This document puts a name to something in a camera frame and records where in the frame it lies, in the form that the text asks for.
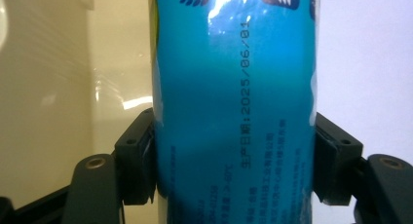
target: blue label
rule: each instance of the blue label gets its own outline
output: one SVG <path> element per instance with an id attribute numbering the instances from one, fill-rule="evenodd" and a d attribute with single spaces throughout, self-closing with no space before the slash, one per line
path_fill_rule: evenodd
<path id="1" fill-rule="evenodd" d="M 157 1 L 155 134 L 168 223 L 311 223 L 311 1 Z"/>

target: white background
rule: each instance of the white background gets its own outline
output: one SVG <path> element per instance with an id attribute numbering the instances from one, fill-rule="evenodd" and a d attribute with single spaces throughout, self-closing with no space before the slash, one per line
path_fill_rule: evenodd
<path id="1" fill-rule="evenodd" d="M 318 111 L 364 144 L 363 157 L 413 164 L 411 1 L 320 0 Z M 352 206 L 318 202 L 315 224 L 355 223 Z"/>

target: blue bottle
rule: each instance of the blue bottle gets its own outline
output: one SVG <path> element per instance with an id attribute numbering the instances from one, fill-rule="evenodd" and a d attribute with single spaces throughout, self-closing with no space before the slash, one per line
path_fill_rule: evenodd
<path id="1" fill-rule="evenodd" d="M 314 0 L 157 0 L 168 223 L 311 223 Z"/>

